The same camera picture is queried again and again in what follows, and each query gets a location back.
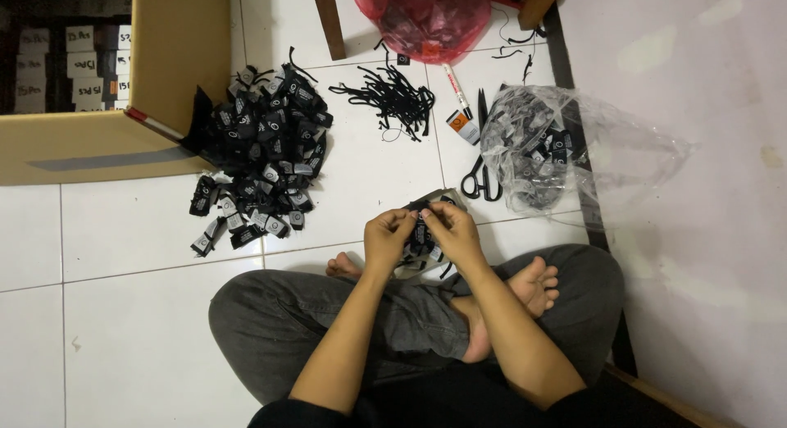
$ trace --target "gray jeans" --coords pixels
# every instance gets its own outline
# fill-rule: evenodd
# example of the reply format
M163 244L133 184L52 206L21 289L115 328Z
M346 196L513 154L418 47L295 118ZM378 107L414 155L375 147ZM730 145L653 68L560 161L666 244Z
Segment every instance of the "gray jeans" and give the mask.
M526 253L494 270L508 279L536 255L557 266L560 281L555 307L536 322L591 385L615 336L623 306L623 274L607 252L581 244ZM213 337L260 403L290 392L354 284L348 278L260 270L233 278L216 293L209 311ZM390 282L377 312L365 385L457 362L467 350L467 325L448 301L469 294L459 275L440 289Z

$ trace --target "red plastic bag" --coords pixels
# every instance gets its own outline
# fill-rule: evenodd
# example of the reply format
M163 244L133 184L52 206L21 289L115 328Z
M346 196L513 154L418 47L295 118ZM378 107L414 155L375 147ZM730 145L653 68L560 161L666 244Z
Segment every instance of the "red plastic bag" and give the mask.
M392 50L428 64L449 63L489 21L489 0L355 0Z

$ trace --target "white tile floor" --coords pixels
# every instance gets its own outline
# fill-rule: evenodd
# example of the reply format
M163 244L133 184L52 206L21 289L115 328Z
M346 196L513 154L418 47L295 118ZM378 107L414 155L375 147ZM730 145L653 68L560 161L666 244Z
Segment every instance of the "white tile floor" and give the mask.
M312 0L232 0L234 67L248 60L267 70L286 61L293 45L294 60L320 81L335 116L326 164L309 191L316 210L303 231L238 251L225 237L207 259L195 259L188 247L207 221L187 213L196 176L0 187L0 426L243 426L257 403L212 340L212 294L262 266L320 273L340 251L362 262L365 221L458 186L478 148L444 122L457 104L438 67L400 68L436 95L433 132L422 143L383 142L370 108L328 91L339 82L361 84L351 64L384 59L371 51L379 35L354 1L337 1L349 58L332 62ZM521 81L526 55L491 59L504 44L504 23L493 11L487 31L454 67L474 106L479 87L491 106L500 83ZM502 32L529 36L515 24ZM535 51L528 84L553 83L545 44L507 51L513 48ZM587 239L582 228L512 215L502 201L468 204L483 224L492 263ZM581 222L577 210L576 198L566 196L555 212Z

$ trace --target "person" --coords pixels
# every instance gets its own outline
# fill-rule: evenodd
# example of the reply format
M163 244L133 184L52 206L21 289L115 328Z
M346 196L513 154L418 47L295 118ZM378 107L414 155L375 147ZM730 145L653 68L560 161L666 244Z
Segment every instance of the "person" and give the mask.
M564 244L490 267L472 217L436 202L420 214L458 273L390 281L418 214L366 224L363 270L339 253L327 276L251 271L216 293L213 336L263 405L250 426L598 422L588 387L623 306L618 263Z

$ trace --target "hand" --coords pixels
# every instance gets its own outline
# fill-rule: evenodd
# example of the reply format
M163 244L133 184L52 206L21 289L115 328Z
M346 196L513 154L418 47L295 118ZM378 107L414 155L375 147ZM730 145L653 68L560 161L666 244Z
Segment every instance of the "hand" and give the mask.
M401 259L410 232L416 226L418 212L404 208L389 210L369 222L364 229L364 273L373 273L386 280Z
M475 267L489 268L473 217L448 202L432 202L429 207L431 210L421 211L423 221L457 269L466 272Z

